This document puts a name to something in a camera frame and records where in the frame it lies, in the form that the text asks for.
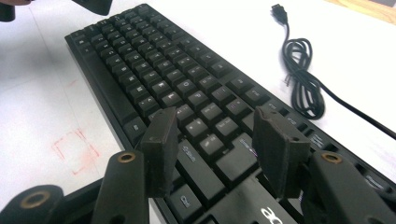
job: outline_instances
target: keyboard frame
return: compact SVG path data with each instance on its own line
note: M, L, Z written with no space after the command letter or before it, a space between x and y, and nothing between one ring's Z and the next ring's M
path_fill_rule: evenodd
M184 32L186 33L186 35L192 36L192 38L194 38L198 43L200 43L200 44L205 46L205 44L200 42L193 35L189 34L185 30L184 30ZM174 40L173 43L176 43L177 41L179 41L182 38L185 38L185 36ZM105 96L102 94L101 90L97 86L92 72L90 71L90 69L87 66L87 64L84 63L84 59L81 56L81 54L79 53L78 47L75 45L75 42L73 41L73 39L71 38L70 35L67 35L65 37L65 40L66 40L66 42L68 44L68 47L70 49L71 54L73 55L74 60L78 64L78 67L81 69L82 73L84 74L83 75L84 78L86 78L86 81L88 82L89 87L92 90L92 95L95 98L95 100L97 101L98 107L101 109L102 113L105 113L104 114L105 120L107 121L107 124L109 125L109 128L113 132L114 137L119 142L120 150L123 150L123 149L124 150L134 149L132 144L128 140L124 130L122 129L121 125L119 124L119 122L117 121L115 115L113 114L110 106L106 102ZM231 66L231 68L233 70L231 73L225 75L224 77L217 78L217 80L219 81L219 83L221 85L226 86L226 84L229 81L233 80L234 78L239 77L239 76L246 76L247 79L251 83L253 83L255 86L262 87L258 82L256 82L255 80L250 78L248 75L246 75L242 71L240 71L238 68L233 66L231 63L229 63L227 60L222 58L214 50L212 50L208 46L206 46L206 47L209 50L213 51L222 60L227 62ZM306 124L307 127L305 128L305 131L302 132L302 133L304 133L306 135L307 130L309 130L310 134L313 133L313 134L316 134L317 136L320 136L322 138L326 138L326 140L330 144L326 148L322 148L322 149L334 151L336 153L340 153L345 158L349 159L349 161L351 161L355 165L355 167L362 173L362 175L365 175L366 173L369 173L369 175L371 177L374 177L374 180L379 178L380 182L385 182L386 184L389 185L390 189L387 190L387 193L391 194L391 196L393 196L393 197L396 197L396 184L395 183L393 183L388 178L386 178L385 176L380 174L376 169L374 169L368 163L366 163L365 161L362 161L360 158L355 156L351 151L349 151L347 148L343 147L336 140L334 140L329 135L327 135L325 132L323 132L315 124L313 124L309 120L303 118L301 115L299 115L297 112L295 112L294 109L292 109L290 106L286 105L284 102L282 102L276 96L274 96L271 92L267 91L267 94L268 94L268 96L270 97L271 100L275 100L277 103L279 103L279 105L284 110L288 111L289 113L292 113L293 116L295 116L296 118L298 118L300 120L304 120L304 123ZM250 174L249 177L247 177L246 179L248 179L248 178L256 178L256 174L260 171L260 169L261 168L259 168L259 169L255 170L254 172L252 172L252 174ZM75 222L79 223L79 221L81 221L81 220L88 220L86 218L90 218L90 215L92 214L92 210L94 208L94 201L95 201L95 199L97 197L97 194L99 193L99 188L100 188L100 185L101 185L101 181L102 181L102 179L99 179L99 180L91 183L90 185L88 185L88 186L86 186L86 187L84 187L82 189L79 189L79 190L77 190L77 191L75 191L75 192L73 192L73 193L71 193L71 194L69 194L67 196L65 196L65 211L66 211L66 214L67 214L67 219L66 219L65 223L75 223ZM159 210L161 211L161 213L163 215L163 218L165 219L165 221L167 223L177 223L177 220L176 220L175 216L173 215L173 213L169 209L169 207L168 207L168 205L167 205L167 203L165 202L164 199L154 199L154 202L159 207Z

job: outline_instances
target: black keyboard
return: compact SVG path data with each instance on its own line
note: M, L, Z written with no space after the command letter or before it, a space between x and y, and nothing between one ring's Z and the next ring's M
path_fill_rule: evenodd
M284 116L311 140L312 151L337 152L373 188L396 191L391 181L148 5L65 39L126 150L136 146L157 111L177 107L172 192L155 199L168 223L302 222L300 201L274 198L251 148L256 106ZM82 191L97 192L98 185Z

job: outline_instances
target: keyboard key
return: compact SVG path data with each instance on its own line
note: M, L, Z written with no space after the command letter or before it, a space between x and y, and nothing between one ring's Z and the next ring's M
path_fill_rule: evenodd
M251 110L248 108L247 103L239 98L227 104L224 110L232 119L236 121L240 120L245 115L251 112Z
M248 91L253 87L253 84L248 80L247 77L238 77L227 84L228 88L235 92L237 95Z
M203 92L197 91L187 98L187 103L194 111L198 111L209 104L210 101Z
M215 125L222 118L222 110L216 104L211 103L203 108L198 116L209 126Z
M241 134L233 140L233 149L216 162L219 176L228 188L233 188L259 167L251 141L246 133Z
M222 155L223 150L225 150L224 144L213 133L200 142L199 147L207 162L212 162L218 159Z
M151 115L153 112L159 110L160 106L157 104L154 98L152 98L152 96L149 96L148 98L144 99L143 101L137 104L137 109L139 113L144 118L146 118L149 115Z
M196 86L189 80L182 81L176 86L176 91L183 98L187 98L197 90Z
M235 96L232 94L232 92L224 86L213 91L211 96L213 101L220 107L227 105L231 102L231 100L235 99Z
M212 75L203 78L198 83L199 89L201 91L203 91L205 94L211 93L212 91L214 91L215 89L219 88L220 86L221 86L221 84Z
M178 145L177 169L201 202L208 207L225 192L225 187L189 141Z
M178 127L184 127L188 123L192 122L195 118L194 111L188 105L183 105L177 109L177 125Z
M258 105L263 105L265 102L271 99L267 95L267 92L260 87L253 87L249 91L245 92L245 94L243 94L241 98L253 108Z
M238 125L230 118L225 118L215 126L215 134L223 142L231 141L239 132Z
M171 107L171 106L181 106L183 105L183 100L180 98L180 96L172 91L171 93L167 94L161 99L161 105L163 107Z
M132 146L136 147L137 143L140 141L140 138L145 133L147 126L141 118L135 118L126 123L122 129L125 131L126 136L128 137Z
M203 207L188 185L175 191L167 200L179 223L191 223Z
M225 61L220 61L218 63L213 64L208 68L209 72L212 73L215 77L223 77L227 75L231 71L231 67Z
M196 119L186 125L185 131L188 139L193 143L199 142L209 133L209 129L201 119Z

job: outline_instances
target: black cable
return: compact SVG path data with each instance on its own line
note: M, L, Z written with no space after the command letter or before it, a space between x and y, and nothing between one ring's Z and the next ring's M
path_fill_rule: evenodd
M292 107L307 119L320 119L325 111L325 104L320 89L328 93L337 103L343 105L377 129L396 140L396 133L359 109L341 100L330 91L320 80L307 70L312 60L312 46L305 38L289 39L290 27L288 14L279 4L272 6L273 16L282 25L286 25L286 38L282 46L283 62L288 69L287 83L293 78L294 88L291 94Z

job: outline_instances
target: white table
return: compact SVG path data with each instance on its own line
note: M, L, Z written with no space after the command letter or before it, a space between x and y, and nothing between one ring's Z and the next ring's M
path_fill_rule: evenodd
M114 0L109 15L143 2ZM289 104L279 54L285 29L270 12L283 5L290 37L313 45L309 71L396 131L396 26L314 0L148 3ZM72 1L40 0L0 23L0 209L36 185L80 189L101 178L121 150L64 41L102 18ZM396 182L396 141L323 94L326 113L314 123ZM160 220L151 214L151 222Z

